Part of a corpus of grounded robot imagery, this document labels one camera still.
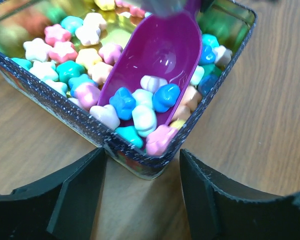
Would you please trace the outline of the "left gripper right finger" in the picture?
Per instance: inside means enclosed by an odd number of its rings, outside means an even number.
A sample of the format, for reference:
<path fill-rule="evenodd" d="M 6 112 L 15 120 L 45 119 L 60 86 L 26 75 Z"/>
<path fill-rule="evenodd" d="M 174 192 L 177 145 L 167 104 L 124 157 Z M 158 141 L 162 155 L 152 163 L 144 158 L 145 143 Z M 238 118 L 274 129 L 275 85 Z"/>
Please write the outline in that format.
<path fill-rule="evenodd" d="M 179 152 L 180 177 L 194 240 L 300 240 L 300 191 L 279 196 L 248 187 Z"/>

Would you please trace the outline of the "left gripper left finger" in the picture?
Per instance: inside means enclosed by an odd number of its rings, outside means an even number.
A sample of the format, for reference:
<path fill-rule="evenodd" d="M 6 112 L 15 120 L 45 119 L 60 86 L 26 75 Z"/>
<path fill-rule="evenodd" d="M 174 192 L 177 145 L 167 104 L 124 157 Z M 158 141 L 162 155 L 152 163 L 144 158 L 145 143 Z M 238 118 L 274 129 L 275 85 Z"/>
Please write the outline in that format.
<path fill-rule="evenodd" d="M 103 148 L 0 195 L 0 240 L 88 240 L 105 176 Z"/>

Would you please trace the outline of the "star candy tin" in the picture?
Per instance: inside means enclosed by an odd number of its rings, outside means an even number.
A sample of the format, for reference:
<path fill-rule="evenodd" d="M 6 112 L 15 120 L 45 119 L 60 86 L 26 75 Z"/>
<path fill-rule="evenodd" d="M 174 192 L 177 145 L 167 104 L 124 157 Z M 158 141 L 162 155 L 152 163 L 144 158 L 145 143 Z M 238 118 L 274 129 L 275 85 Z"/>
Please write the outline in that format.
<path fill-rule="evenodd" d="M 122 0 L 0 0 L 0 73 L 14 88 L 140 178 L 159 176 L 235 64 L 257 14 L 233 0 L 200 0 L 198 64 L 168 124 L 157 114 L 180 89 L 145 75 L 109 103 L 101 90 L 133 31 L 153 15 Z"/>

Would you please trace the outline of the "purple plastic scoop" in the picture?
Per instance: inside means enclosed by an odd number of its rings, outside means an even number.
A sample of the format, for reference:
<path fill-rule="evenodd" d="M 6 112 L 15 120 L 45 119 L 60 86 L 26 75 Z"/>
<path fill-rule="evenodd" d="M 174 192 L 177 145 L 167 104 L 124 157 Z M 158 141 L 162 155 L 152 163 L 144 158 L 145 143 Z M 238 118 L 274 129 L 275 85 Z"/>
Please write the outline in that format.
<path fill-rule="evenodd" d="M 156 115 L 159 125 L 169 124 L 201 56 L 201 30 L 196 22 L 200 8 L 201 1 L 188 0 L 181 13 L 142 20 L 103 85 L 98 105 L 108 104 L 121 87 L 131 93 L 141 88 L 145 75 L 161 77 L 180 90 L 175 104 Z"/>

